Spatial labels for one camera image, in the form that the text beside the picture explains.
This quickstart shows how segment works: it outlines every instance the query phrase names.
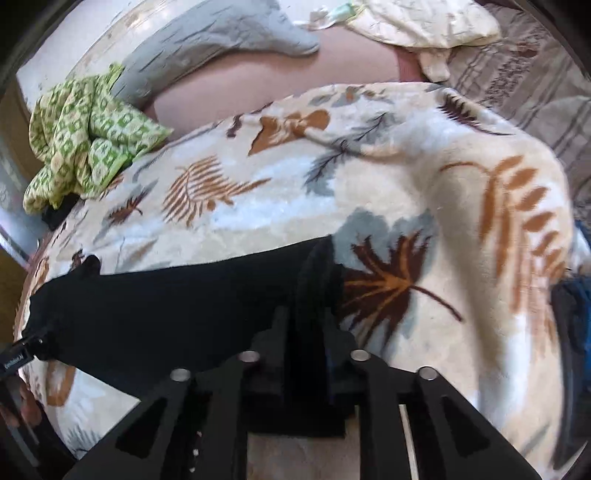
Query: black fabric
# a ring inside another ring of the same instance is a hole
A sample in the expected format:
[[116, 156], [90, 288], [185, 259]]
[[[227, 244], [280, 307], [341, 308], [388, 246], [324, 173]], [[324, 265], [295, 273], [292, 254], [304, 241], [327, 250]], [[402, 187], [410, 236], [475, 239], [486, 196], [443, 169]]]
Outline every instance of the black fabric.
[[560, 469], [591, 435], [591, 393], [585, 387], [590, 291], [591, 278], [577, 277], [558, 283], [551, 292], [564, 385], [561, 428], [553, 459], [555, 469]]
[[51, 426], [43, 410], [43, 405], [37, 402], [41, 410], [41, 423], [33, 428], [39, 439], [37, 456], [40, 462], [37, 470], [44, 480], [61, 480], [76, 463], [66, 445]]
[[318, 276], [332, 283], [332, 306], [342, 283], [338, 274], [312, 268], [300, 275], [315, 247], [330, 257], [316, 262], [319, 268], [338, 271], [330, 237], [210, 264], [118, 275], [97, 275], [100, 264], [89, 257], [31, 297], [23, 335], [49, 324], [47, 358], [141, 397], [174, 368], [211, 369], [247, 349], [255, 333], [271, 326], [275, 308], [293, 302], [298, 282]]
[[75, 193], [69, 193], [64, 197], [60, 207], [57, 210], [55, 210], [51, 205], [47, 206], [41, 214], [41, 220], [47, 224], [49, 230], [52, 232], [55, 231], [72, 211], [78, 200], [80, 200], [79, 195], [76, 195]]

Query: metal screw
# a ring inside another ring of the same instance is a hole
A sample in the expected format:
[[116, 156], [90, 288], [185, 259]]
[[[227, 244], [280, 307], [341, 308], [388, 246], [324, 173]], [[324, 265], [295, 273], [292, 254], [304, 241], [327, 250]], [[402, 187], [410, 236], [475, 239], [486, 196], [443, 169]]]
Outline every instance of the metal screw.
[[175, 368], [170, 372], [170, 378], [172, 378], [175, 382], [186, 382], [189, 378], [191, 378], [191, 372], [184, 368]]
[[254, 362], [258, 362], [261, 356], [259, 352], [255, 352], [254, 350], [244, 350], [238, 355], [238, 358], [246, 364], [253, 364]]
[[421, 367], [418, 374], [425, 380], [435, 380], [439, 376], [439, 372], [433, 367]]
[[351, 352], [351, 358], [356, 362], [365, 362], [371, 358], [371, 355], [365, 350], [353, 350]]

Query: brown leaf print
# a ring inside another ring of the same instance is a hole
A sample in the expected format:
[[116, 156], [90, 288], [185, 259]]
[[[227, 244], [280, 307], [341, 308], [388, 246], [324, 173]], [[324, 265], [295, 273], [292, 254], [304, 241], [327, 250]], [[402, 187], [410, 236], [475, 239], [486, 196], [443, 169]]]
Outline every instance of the brown leaf print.
[[471, 113], [470, 107], [467, 106], [461, 98], [455, 98], [450, 93], [443, 95], [443, 105], [439, 106], [439, 109], [445, 113], [445, 115], [455, 122], [471, 127], [479, 132], [489, 135], [512, 135], [501, 132], [492, 132], [484, 128], [478, 121], [476, 115]]
[[[441, 167], [439, 171], [442, 173], [452, 168], [472, 167], [488, 177], [482, 198], [479, 242], [483, 245], [496, 226], [499, 232], [495, 243], [497, 282], [506, 273], [506, 265], [513, 255], [511, 246], [517, 246], [514, 249], [515, 264], [511, 279], [513, 285], [511, 310], [516, 314], [525, 309], [534, 348], [539, 352], [543, 349], [546, 339], [550, 338], [552, 341], [553, 338], [550, 330], [553, 327], [550, 325], [552, 317], [547, 320], [543, 310], [547, 305], [548, 281], [559, 278], [564, 272], [564, 264], [560, 261], [564, 248], [555, 248], [546, 254], [548, 247], [559, 236], [556, 230], [546, 232], [536, 247], [530, 245], [528, 234], [541, 232], [555, 213], [535, 212], [547, 194], [548, 188], [535, 186], [524, 194], [519, 193], [521, 189], [528, 187], [537, 174], [536, 168], [521, 168], [509, 174], [522, 161], [522, 155], [507, 157], [492, 170], [475, 162], [455, 162]], [[498, 201], [500, 196], [502, 196], [502, 202]], [[534, 212], [534, 214], [525, 217], [528, 212]], [[539, 272], [536, 258], [542, 256], [545, 257]], [[540, 335], [542, 331], [546, 333], [545, 337]]]
[[212, 212], [217, 202], [233, 206], [232, 197], [250, 192], [271, 179], [237, 183], [225, 177], [215, 155], [199, 160], [187, 168], [170, 186], [163, 203], [165, 220], [185, 221], [192, 226], [204, 208]]
[[326, 129], [330, 122], [330, 115], [326, 110], [315, 110], [305, 117], [302, 117], [299, 112], [285, 118], [264, 115], [260, 121], [262, 129], [252, 142], [249, 156], [302, 138], [308, 127]]
[[124, 178], [123, 175], [119, 174], [113, 180], [111, 180], [111, 183], [109, 183], [109, 185], [107, 186], [107, 188], [105, 188], [103, 193], [100, 194], [98, 199], [102, 200], [109, 193], [111, 193], [113, 190], [115, 190], [123, 182], [123, 178]]
[[480, 214], [480, 231], [478, 232], [478, 238], [481, 244], [486, 241], [486, 237], [491, 232], [492, 223], [495, 220], [497, 184], [497, 176], [491, 175], [491, 177], [488, 179], [488, 184], [486, 185], [484, 197], [482, 199], [482, 213]]
[[536, 247], [536, 249], [531, 253], [534, 257], [541, 257], [546, 252], [546, 249], [550, 246], [550, 244], [554, 241], [554, 239], [558, 236], [558, 232], [556, 230], [552, 230], [544, 235], [542, 241]]
[[543, 212], [534, 215], [523, 224], [523, 228], [528, 232], [540, 232], [546, 226], [546, 223], [554, 216], [554, 212]]
[[560, 280], [562, 278], [562, 276], [564, 275], [564, 272], [566, 270], [566, 262], [562, 261], [559, 262], [558, 264], [556, 264], [556, 266], [552, 269], [552, 272], [550, 273], [549, 277], [550, 277], [550, 283], [556, 283], [558, 280]]
[[111, 225], [120, 225], [126, 221], [133, 212], [138, 212], [140, 215], [143, 215], [144, 213], [138, 208], [138, 205], [148, 193], [148, 190], [142, 190], [139, 195], [128, 198], [123, 206], [109, 212], [107, 214], [109, 223]]
[[523, 199], [515, 206], [516, 210], [520, 212], [529, 212], [538, 206], [538, 203], [544, 196], [548, 188], [536, 187], [531, 192], [527, 193]]
[[495, 173], [503, 173], [504, 171], [515, 168], [523, 160], [523, 155], [514, 155], [513, 157], [504, 158], [495, 167]]
[[50, 407], [63, 407], [66, 404], [75, 376], [76, 367], [56, 360], [49, 361], [45, 377], [47, 405]]
[[411, 300], [411, 291], [421, 292], [462, 321], [462, 317], [451, 305], [433, 292], [417, 285], [421, 277], [425, 254], [430, 237], [419, 240], [421, 231], [401, 235], [395, 248], [389, 247], [389, 261], [384, 262], [373, 250], [371, 236], [361, 245], [351, 249], [369, 273], [353, 268], [345, 270], [345, 297], [349, 300], [340, 307], [339, 317], [354, 314], [349, 330], [364, 325], [365, 333], [360, 339], [362, 347], [369, 342], [374, 330], [387, 322], [382, 351], [386, 348], [396, 327], [404, 319]]
[[517, 313], [521, 308], [521, 296], [524, 286], [523, 273], [526, 265], [524, 265], [525, 253], [527, 250], [527, 237], [525, 230], [519, 234], [519, 244], [517, 245], [517, 260], [515, 262], [515, 283], [513, 284], [513, 302], [511, 310]]
[[535, 168], [523, 168], [517, 170], [515, 175], [505, 185], [507, 190], [516, 190], [525, 187], [535, 177], [537, 170]]
[[556, 262], [556, 260], [558, 260], [558, 258], [560, 257], [561, 254], [562, 254], [562, 249], [556, 248], [556, 249], [552, 250], [548, 255], [545, 256], [544, 269], [543, 269], [544, 276], [547, 276], [552, 271], [551, 268], [554, 265], [554, 262]]
[[47, 274], [49, 273], [49, 258], [43, 257], [37, 265], [37, 271], [35, 272], [35, 284], [31, 289], [31, 295], [33, 295], [41, 286], [45, 283]]
[[499, 240], [496, 245], [496, 280], [498, 281], [505, 269], [509, 247], [511, 246], [511, 229], [513, 218], [509, 206], [509, 193], [505, 192], [503, 196], [503, 211], [501, 213], [501, 229], [499, 231]]
[[82, 261], [84, 260], [84, 253], [82, 253], [82, 249], [78, 250], [74, 255], [72, 255], [72, 263], [70, 264], [70, 269], [68, 272], [71, 272], [75, 268], [82, 265]]

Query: black cloth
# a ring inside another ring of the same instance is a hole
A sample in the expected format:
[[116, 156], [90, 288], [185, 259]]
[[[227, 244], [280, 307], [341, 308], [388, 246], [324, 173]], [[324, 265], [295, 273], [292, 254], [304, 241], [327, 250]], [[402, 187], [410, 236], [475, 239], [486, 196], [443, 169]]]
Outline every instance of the black cloth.
[[57, 210], [55, 210], [55, 208], [53, 208], [51, 205], [48, 205], [41, 214], [41, 220], [47, 224], [49, 230], [52, 232], [55, 231], [72, 211], [74, 205], [78, 203], [78, 200], [80, 200], [79, 195], [75, 193], [69, 193], [64, 197], [60, 207]]
[[[302, 270], [315, 248], [329, 259], [315, 264], [334, 267], [334, 275]], [[50, 325], [44, 358], [142, 397], [174, 368], [208, 370], [248, 349], [253, 335], [271, 326], [277, 306], [292, 305], [296, 290], [313, 290], [301, 284], [316, 291], [324, 288], [316, 287], [318, 278], [330, 283], [326, 304], [332, 307], [342, 287], [332, 257], [331, 237], [210, 264], [117, 275], [99, 275], [100, 262], [91, 256], [31, 297], [23, 335]]]
[[37, 457], [40, 462], [37, 470], [43, 480], [61, 480], [76, 463], [76, 458], [70, 453], [66, 445], [51, 426], [43, 410], [43, 405], [37, 402], [41, 409], [41, 423], [33, 428], [39, 445]]

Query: gray leaf print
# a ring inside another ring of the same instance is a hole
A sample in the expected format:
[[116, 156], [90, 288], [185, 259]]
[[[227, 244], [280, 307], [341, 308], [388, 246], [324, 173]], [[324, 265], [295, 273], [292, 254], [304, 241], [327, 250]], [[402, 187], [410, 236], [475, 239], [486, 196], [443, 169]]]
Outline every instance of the gray leaf print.
[[374, 145], [385, 131], [397, 123], [393, 113], [384, 112], [366, 125], [353, 128], [352, 133], [346, 137], [336, 139], [332, 143], [334, 151], [329, 151], [314, 160], [304, 182], [306, 192], [324, 197], [333, 195], [328, 181], [334, 178], [336, 167], [352, 155], [360, 154], [362, 145]]
[[355, 103], [359, 100], [359, 91], [363, 88], [363, 85], [359, 86], [349, 86], [346, 88], [345, 92], [341, 94], [341, 96], [337, 99], [332, 106], [345, 106], [351, 105], [351, 103]]
[[328, 102], [334, 96], [335, 96], [334, 93], [327, 93], [325, 95], [318, 95], [318, 96], [314, 97], [312, 100], [310, 100], [310, 103], [308, 103], [308, 105], [309, 106], [322, 105], [323, 103]]

